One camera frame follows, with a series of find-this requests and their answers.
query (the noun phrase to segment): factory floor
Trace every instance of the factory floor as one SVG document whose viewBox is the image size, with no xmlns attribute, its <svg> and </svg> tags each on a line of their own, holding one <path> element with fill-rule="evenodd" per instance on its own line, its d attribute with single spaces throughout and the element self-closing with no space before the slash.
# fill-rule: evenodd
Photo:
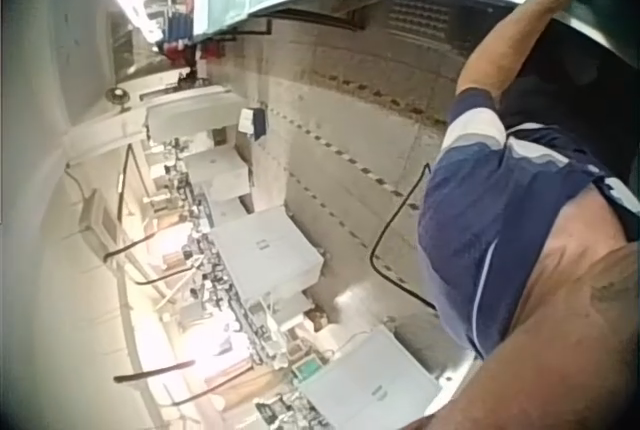
<svg viewBox="0 0 640 430">
<path fill-rule="evenodd" d="M 389 35 L 383 4 L 363 32 L 274 22 L 273 35 L 228 44 L 209 77 L 268 108 L 267 135 L 238 141 L 251 161 L 256 211 L 286 204 L 327 252 L 310 295 L 330 325 L 321 350 L 393 322 L 398 339 L 442 376 L 468 361 L 434 313 L 371 269 L 368 252 L 426 163 L 436 158 L 443 114 L 462 62 Z M 386 275 L 428 298 L 416 248 L 424 181 L 378 252 Z"/>
</svg>

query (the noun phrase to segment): man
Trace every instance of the man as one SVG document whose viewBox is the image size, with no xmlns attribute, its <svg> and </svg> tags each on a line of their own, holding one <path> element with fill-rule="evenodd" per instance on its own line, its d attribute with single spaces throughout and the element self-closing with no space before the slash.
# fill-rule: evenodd
<svg viewBox="0 0 640 430">
<path fill-rule="evenodd" d="M 540 75 L 544 47 L 525 64 L 570 2 L 527 0 L 460 74 L 419 242 L 443 325 L 487 360 L 408 428 L 603 429 L 637 387 L 636 109 Z"/>
</svg>

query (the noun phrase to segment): striped shirt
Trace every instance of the striped shirt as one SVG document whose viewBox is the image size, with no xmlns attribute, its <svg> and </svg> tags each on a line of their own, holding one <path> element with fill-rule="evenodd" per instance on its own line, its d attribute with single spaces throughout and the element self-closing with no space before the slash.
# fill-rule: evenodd
<svg viewBox="0 0 640 430">
<path fill-rule="evenodd" d="M 561 129 L 507 131 L 490 94 L 455 100 L 422 206 L 418 240 L 441 322 L 487 357 L 505 338 L 560 210 L 589 185 L 638 239 L 640 204 Z"/>
</svg>

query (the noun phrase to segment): shirt sleeve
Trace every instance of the shirt sleeve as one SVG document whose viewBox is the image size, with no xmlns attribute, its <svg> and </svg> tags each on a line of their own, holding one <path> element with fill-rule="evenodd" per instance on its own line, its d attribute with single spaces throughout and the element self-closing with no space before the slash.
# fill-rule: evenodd
<svg viewBox="0 0 640 430">
<path fill-rule="evenodd" d="M 468 88 L 453 102 L 442 153 L 473 143 L 485 143 L 497 149 L 504 147 L 506 139 L 506 130 L 496 113 L 491 94 L 480 88 Z"/>
</svg>

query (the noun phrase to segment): vent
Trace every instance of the vent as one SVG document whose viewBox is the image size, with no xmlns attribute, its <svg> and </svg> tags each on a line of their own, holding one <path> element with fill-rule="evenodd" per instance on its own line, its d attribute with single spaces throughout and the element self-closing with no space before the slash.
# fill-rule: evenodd
<svg viewBox="0 0 640 430">
<path fill-rule="evenodd" d="M 467 57 L 509 7 L 479 0 L 391 0 L 387 31 Z"/>
</svg>

